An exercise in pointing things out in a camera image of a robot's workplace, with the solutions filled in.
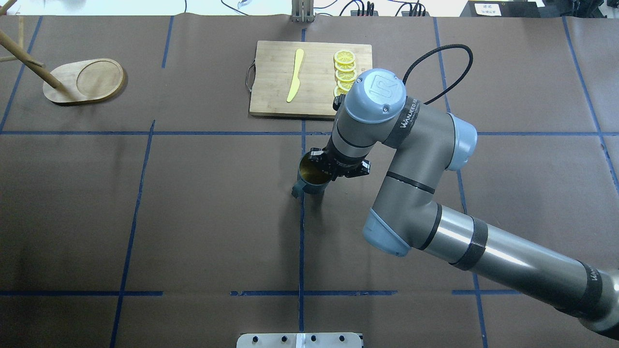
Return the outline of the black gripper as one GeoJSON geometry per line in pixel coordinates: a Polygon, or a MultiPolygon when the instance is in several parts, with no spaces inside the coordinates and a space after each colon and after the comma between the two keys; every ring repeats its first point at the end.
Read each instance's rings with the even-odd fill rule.
{"type": "Polygon", "coordinates": [[[336,150],[310,151],[310,160],[315,161],[323,172],[332,174],[332,181],[338,177],[354,178],[370,174],[371,161],[365,157],[348,157],[336,150]]]}

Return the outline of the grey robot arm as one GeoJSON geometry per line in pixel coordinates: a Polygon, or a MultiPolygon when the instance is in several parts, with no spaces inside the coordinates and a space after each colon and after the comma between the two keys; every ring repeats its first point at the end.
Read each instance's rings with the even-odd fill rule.
{"type": "Polygon", "coordinates": [[[381,143],[395,154],[363,227],[365,240],[394,256],[427,252],[544,302],[599,335],[618,338],[618,272],[602,271],[435,201],[446,171],[466,165],[476,128],[409,97],[385,69],[361,73],[334,99],[324,148],[308,153],[319,185],[370,172],[367,154],[381,143]]]}

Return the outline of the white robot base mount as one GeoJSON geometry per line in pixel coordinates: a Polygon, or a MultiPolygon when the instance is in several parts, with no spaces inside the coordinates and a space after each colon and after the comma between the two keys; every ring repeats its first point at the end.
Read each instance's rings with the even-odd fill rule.
{"type": "Polygon", "coordinates": [[[237,348],[364,348],[363,335],[353,332],[247,333],[237,348]]]}

